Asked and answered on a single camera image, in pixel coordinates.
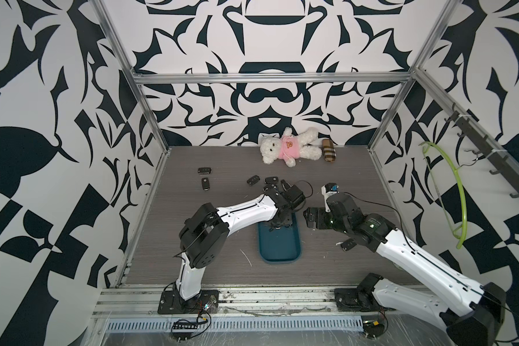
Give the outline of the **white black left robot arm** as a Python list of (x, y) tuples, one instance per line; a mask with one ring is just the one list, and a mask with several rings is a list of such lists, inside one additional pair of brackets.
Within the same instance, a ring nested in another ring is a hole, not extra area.
[(234, 206), (200, 206), (179, 233), (176, 257), (182, 261), (180, 271), (176, 281), (162, 292), (158, 314), (216, 309), (220, 293), (203, 287), (206, 269), (233, 249), (231, 237), (243, 230), (257, 231), (259, 255), (266, 263), (297, 261), (302, 253), (297, 212), (305, 202), (298, 186), (283, 183), (282, 187), (268, 184), (258, 197)]

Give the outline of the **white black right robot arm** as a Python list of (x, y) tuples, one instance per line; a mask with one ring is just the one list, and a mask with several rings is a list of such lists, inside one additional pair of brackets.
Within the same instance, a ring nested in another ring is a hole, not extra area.
[(355, 306), (393, 309), (446, 332), (455, 345), (495, 345), (505, 321), (506, 293), (498, 285), (482, 285), (449, 267), (416, 245), (385, 217), (364, 214), (350, 193), (334, 183), (321, 189), (324, 206), (304, 211), (311, 229), (331, 229), (348, 237), (341, 248), (363, 246), (393, 262), (429, 289), (400, 286), (381, 275), (368, 274), (355, 289)]

